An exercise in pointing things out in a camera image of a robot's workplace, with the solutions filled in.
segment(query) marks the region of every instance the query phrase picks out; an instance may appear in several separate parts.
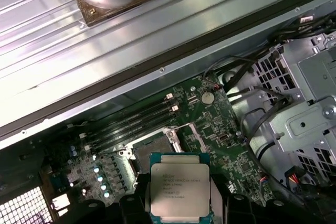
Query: black cable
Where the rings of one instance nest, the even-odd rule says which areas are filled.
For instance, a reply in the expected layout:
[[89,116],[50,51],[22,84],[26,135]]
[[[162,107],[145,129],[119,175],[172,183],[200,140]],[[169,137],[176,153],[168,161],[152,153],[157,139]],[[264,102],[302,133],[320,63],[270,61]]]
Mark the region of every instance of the black cable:
[[276,183],[279,188],[288,194],[288,198],[292,198],[293,200],[296,200],[299,204],[305,207],[305,202],[298,197],[296,194],[294,194],[291,190],[289,190],[287,187],[285,187],[282,183],[280,183],[272,174],[268,173],[268,171],[264,168],[264,166],[261,164],[259,159],[257,158],[256,154],[251,148],[251,140],[258,131],[259,127],[269,118],[274,116],[279,110],[284,108],[285,106],[288,105],[288,100],[287,99],[281,99],[279,100],[270,110],[268,110],[258,121],[257,123],[252,127],[252,131],[250,132],[250,136],[246,140],[246,149],[249,152],[249,156],[253,160],[253,162],[267,175],[268,181],[272,181]]
[[286,98],[281,99],[276,102],[276,104],[270,108],[252,127],[249,137],[247,138],[247,143],[249,144],[253,138],[253,136],[257,133],[260,126],[265,123],[268,119],[273,117],[279,110],[286,107],[288,105],[288,100]]
[[[263,48],[259,49],[257,52],[255,52],[252,56],[250,55],[248,58],[251,58],[253,60],[259,60],[262,57],[269,54],[269,48],[270,44],[267,44]],[[224,85],[223,89],[227,93],[230,91],[237,83],[241,80],[241,78],[244,76],[244,74],[254,65],[253,62],[245,63],[238,71],[237,73]]]
[[243,115],[243,116],[241,117],[241,119],[240,119],[240,132],[243,134],[243,136],[246,136],[246,134],[244,134],[244,121],[245,121],[246,117],[247,117],[248,115],[251,115],[251,114],[253,114],[253,113],[256,113],[256,112],[258,112],[258,111],[260,111],[260,110],[263,111],[264,114],[266,113],[266,111],[265,111],[264,108],[256,108],[256,109],[254,109],[254,110],[251,110],[251,111],[247,112],[245,115]]
[[[312,37],[321,33],[329,33],[333,29],[336,28],[336,23],[333,22],[332,17],[336,14],[336,11],[325,15],[324,17],[317,18],[316,20],[312,20],[310,22],[305,22],[302,24],[293,24],[276,31],[271,36],[269,36],[269,43],[264,46],[261,50],[246,56],[245,59],[259,60],[262,57],[269,54],[269,49],[273,46],[276,46],[279,43],[283,43],[283,41],[287,41],[289,39],[299,39],[299,38],[307,38]],[[233,62],[231,65],[227,65],[224,69],[218,69],[217,75],[222,74],[230,69],[238,67],[244,64],[243,61],[239,60],[237,62]],[[238,72],[224,85],[223,89],[227,93],[230,89],[232,89],[240,79],[244,76],[244,74],[253,66],[252,62],[245,63]]]
[[231,93],[231,94],[227,94],[226,96],[228,98],[232,98],[232,97],[236,97],[238,95],[242,95],[242,94],[246,94],[246,93],[249,93],[249,92],[253,92],[254,90],[261,90],[265,93],[268,93],[270,95],[273,95],[274,97],[277,97],[279,99],[282,99],[284,98],[285,96],[281,93],[278,93],[278,92],[275,92],[273,90],[270,90],[270,89],[266,89],[266,88],[263,88],[263,87],[259,87],[259,86],[253,86],[253,89],[250,89],[250,88],[245,88],[245,89],[242,89],[238,92],[235,92],[235,93]]
[[220,58],[219,60],[217,60],[216,62],[214,62],[213,64],[211,64],[203,73],[203,79],[205,79],[206,74],[213,68],[215,68],[218,64],[222,63],[224,60],[227,60],[228,58],[234,58],[234,59],[239,59],[241,61],[249,61],[251,63],[256,63],[256,60],[252,60],[252,59],[248,59],[248,58],[244,58],[244,57],[240,57],[240,56],[236,56],[236,55],[226,55],[223,58]]
[[248,92],[250,92],[250,91],[251,91],[250,88],[245,88],[245,89],[242,89],[242,90],[240,90],[240,91],[238,91],[238,92],[231,93],[231,94],[227,94],[226,96],[227,96],[228,98],[232,98],[232,97],[236,97],[236,96],[238,96],[238,95],[246,94],[246,93],[248,93]]
[[267,145],[265,145],[264,148],[261,149],[261,151],[260,151],[260,153],[259,153],[259,155],[258,155],[258,160],[259,160],[259,161],[261,160],[263,154],[264,154],[268,149],[270,149],[272,146],[275,146],[275,142],[270,142],[270,143],[268,143]]

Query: motherboard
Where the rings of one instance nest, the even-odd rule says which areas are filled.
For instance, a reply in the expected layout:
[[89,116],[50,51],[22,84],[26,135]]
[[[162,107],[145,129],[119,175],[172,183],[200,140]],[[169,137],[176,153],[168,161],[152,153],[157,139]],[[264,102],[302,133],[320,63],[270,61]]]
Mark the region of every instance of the motherboard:
[[[110,205],[132,193],[138,173],[150,171],[151,153],[210,155],[211,174],[226,177],[232,193],[265,204],[272,193],[244,147],[223,89],[197,76],[80,128],[60,162],[79,200]],[[53,145],[52,155],[57,155]]]

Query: screw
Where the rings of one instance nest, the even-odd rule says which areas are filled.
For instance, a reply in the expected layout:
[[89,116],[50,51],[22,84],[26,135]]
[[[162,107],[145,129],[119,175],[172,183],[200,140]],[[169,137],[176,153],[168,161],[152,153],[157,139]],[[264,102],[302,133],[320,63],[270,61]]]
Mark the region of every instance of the screw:
[[325,107],[323,108],[323,115],[327,119],[333,119],[334,116],[334,108],[332,107]]
[[278,207],[283,207],[285,205],[285,203],[283,203],[280,200],[273,201],[273,204],[276,205],[276,206],[278,206]]
[[235,195],[235,199],[237,199],[237,200],[243,200],[244,197],[242,195]]

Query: mesh grille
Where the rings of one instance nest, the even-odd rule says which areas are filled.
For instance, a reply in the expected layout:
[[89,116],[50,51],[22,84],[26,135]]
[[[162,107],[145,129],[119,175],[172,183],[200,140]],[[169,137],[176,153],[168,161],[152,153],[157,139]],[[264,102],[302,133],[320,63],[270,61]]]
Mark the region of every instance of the mesh grille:
[[331,161],[331,154],[328,150],[314,148],[318,158],[319,158],[319,165],[324,174],[327,177],[329,173],[336,172],[336,166]]
[[319,148],[314,148],[314,151],[317,155],[316,161],[305,156],[303,150],[297,150],[302,167],[313,174],[318,174],[321,171],[321,175],[325,178],[328,178],[328,175],[331,173],[336,173],[336,164],[335,162],[332,162],[333,157],[330,151]]
[[0,224],[45,224],[51,216],[39,187],[0,205]]
[[[286,90],[296,88],[286,66],[281,62],[278,54],[270,54],[270,56],[262,58],[255,64],[255,72],[266,89],[271,89],[282,93]],[[270,102],[275,102],[276,98],[267,94]]]

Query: metal bracket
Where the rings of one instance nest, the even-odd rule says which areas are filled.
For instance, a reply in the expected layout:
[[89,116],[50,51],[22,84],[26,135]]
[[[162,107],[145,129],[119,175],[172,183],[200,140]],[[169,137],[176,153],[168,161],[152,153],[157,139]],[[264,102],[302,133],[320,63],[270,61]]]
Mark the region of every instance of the metal bracket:
[[302,102],[278,113],[269,123],[281,149],[292,152],[323,139],[323,132],[336,125],[335,108],[335,99],[327,97],[313,105]]

